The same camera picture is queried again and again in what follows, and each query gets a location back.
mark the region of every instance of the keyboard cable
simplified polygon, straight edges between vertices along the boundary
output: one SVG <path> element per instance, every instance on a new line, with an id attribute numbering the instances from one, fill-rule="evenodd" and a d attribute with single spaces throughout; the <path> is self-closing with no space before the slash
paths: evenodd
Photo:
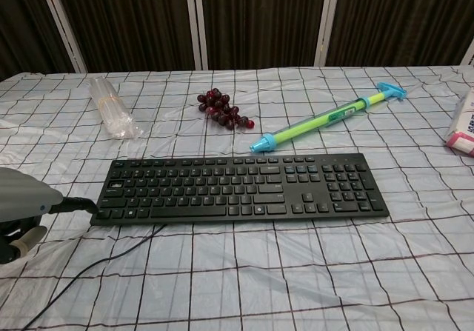
<path id="1" fill-rule="evenodd" d="M 162 231 L 164 228 L 166 227 L 166 225 L 162 225 L 159 229 L 157 229 L 154 233 L 152 233 L 151 235 L 148 235 L 146 238 L 142 239 L 139 243 L 137 243 L 135 246 L 132 246 L 131 248 L 129 248 L 128 250 L 122 252 L 122 253 L 119 253 L 118 255 L 113 255 L 112 257 L 107 257 L 107 258 L 103 258 L 103 259 L 99 259 L 98 261 L 95 261 L 94 263 L 90 264 L 89 266 L 85 267 L 81 272 L 79 272 L 77 275 L 74 276 L 74 278 L 69 282 L 69 284 L 64 287 L 64 289 L 53 299 L 51 300 L 44 308 L 42 311 L 38 312 L 38 314 L 36 314 L 36 316 L 34 318 L 32 318 L 30 320 L 30 322 L 28 322 L 28 324 L 26 324 L 26 326 L 24 326 L 21 331 L 25 331 L 25 330 L 28 330 L 28 328 L 33 325 L 35 323 L 35 321 L 37 321 L 40 317 L 42 317 L 42 315 L 50 308 L 52 307 L 52 305 L 54 303 L 56 303 L 58 301 L 58 299 L 70 288 L 71 285 L 73 285 L 73 283 L 75 281 L 77 281 L 79 279 L 79 277 L 86 273 L 89 269 L 95 267 L 97 264 L 100 264 L 102 262 L 105 262 L 105 261 L 113 261 L 114 259 L 117 259 L 117 258 L 120 258 L 126 254 L 128 254 L 129 252 L 133 251 L 135 248 L 141 246 L 142 244 L 144 244 L 145 242 L 147 242 L 148 240 L 150 240 L 152 237 L 154 237 L 157 233 L 159 233 L 160 231 Z"/>

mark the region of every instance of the blue nozzle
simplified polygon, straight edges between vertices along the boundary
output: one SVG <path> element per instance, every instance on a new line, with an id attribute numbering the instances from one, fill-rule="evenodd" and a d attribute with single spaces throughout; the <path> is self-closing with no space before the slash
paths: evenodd
<path id="1" fill-rule="evenodd" d="M 393 84 L 378 83 L 377 89 L 385 93 L 385 98 L 395 96 L 396 98 L 402 100 L 407 97 L 407 91 L 405 89 L 401 89 L 400 87 L 397 87 Z"/>
<path id="2" fill-rule="evenodd" d="M 270 152 L 276 148 L 275 138 L 271 133 L 265 133 L 258 142 L 250 146 L 252 153 Z"/>

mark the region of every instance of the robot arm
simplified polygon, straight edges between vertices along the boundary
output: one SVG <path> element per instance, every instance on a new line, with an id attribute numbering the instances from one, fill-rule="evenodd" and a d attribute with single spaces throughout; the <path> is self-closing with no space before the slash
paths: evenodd
<path id="1" fill-rule="evenodd" d="M 0 264 L 23 257 L 46 233 L 39 226 L 46 213 L 86 210 L 97 206 L 86 198 L 64 197 L 58 190 L 17 170 L 0 167 Z"/>

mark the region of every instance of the box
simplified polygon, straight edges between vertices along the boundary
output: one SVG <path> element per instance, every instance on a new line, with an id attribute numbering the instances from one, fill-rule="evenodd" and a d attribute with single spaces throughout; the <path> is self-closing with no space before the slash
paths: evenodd
<path id="1" fill-rule="evenodd" d="M 474 88 L 458 103 L 445 140 L 448 147 L 474 157 Z"/>

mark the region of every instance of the space bar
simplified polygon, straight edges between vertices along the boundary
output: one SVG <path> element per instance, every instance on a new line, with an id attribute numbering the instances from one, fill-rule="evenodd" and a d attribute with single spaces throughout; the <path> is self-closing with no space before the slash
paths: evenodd
<path id="1" fill-rule="evenodd" d="M 157 207 L 151 210 L 152 218 L 183 218 L 225 216 L 225 207 Z"/>

